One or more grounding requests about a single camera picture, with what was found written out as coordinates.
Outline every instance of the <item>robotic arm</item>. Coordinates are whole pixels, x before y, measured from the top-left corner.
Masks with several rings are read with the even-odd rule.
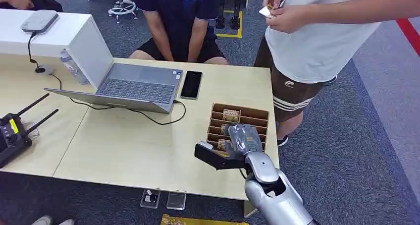
[[[245,194],[269,225],[319,225],[303,206],[303,200],[286,175],[263,153],[255,128],[246,124],[229,126],[228,157],[207,142],[195,147],[195,157],[216,169],[242,169],[247,173]],[[275,197],[268,195],[274,191]]]

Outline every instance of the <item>knee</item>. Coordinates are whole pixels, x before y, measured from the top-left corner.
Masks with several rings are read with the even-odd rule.
[[[135,50],[129,57],[130,59],[154,60],[154,58],[141,50]]]
[[[229,65],[229,62],[227,62],[226,58],[217,56],[210,58],[204,62],[205,64],[214,64],[214,65]]]

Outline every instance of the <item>light wood tabletop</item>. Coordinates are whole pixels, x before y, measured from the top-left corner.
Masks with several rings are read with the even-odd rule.
[[[0,116],[17,113],[46,94],[45,87],[59,88],[57,79],[50,75],[35,74],[35,65],[28,56],[0,55],[0,82],[2,83]],[[62,80],[66,89],[92,92],[89,85],[81,86],[57,58],[36,57],[39,64],[49,64]],[[38,129],[40,137],[32,146],[1,171],[52,176],[71,139],[87,111],[86,106],[72,103],[68,98],[51,94],[21,118],[25,122],[38,122],[53,110],[52,118]]]
[[[177,100],[185,104],[187,113],[181,121],[165,126],[125,109],[89,109],[54,177],[246,200],[244,179],[237,169],[216,171],[194,157],[195,144],[206,140],[213,103],[269,111],[266,153],[278,167],[268,69],[121,58],[115,62],[182,69],[184,78],[188,70],[201,71],[199,97],[180,99],[179,90]],[[71,108],[67,113],[75,113],[77,106],[69,102],[62,108],[64,105]],[[176,104],[171,114],[147,114],[168,122],[181,117],[183,111]],[[68,120],[57,117],[54,121],[68,124]]]

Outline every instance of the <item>red floor stripe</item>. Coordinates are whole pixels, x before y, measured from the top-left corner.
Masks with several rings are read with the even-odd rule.
[[[420,35],[417,30],[406,18],[398,19],[397,23],[403,31],[404,35],[406,35],[406,38],[410,42],[411,46],[413,46],[414,50],[420,56]]]

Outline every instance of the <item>water bottle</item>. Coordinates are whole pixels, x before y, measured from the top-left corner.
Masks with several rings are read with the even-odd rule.
[[[79,81],[80,84],[89,84],[89,80],[74,62],[73,58],[71,58],[66,49],[60,52],[60,56],[61,62],[63,62],[64,66],[67,67],[68,71],[70,71],[70,73],[74,76],[74,78],[76,78],[77,81]]]

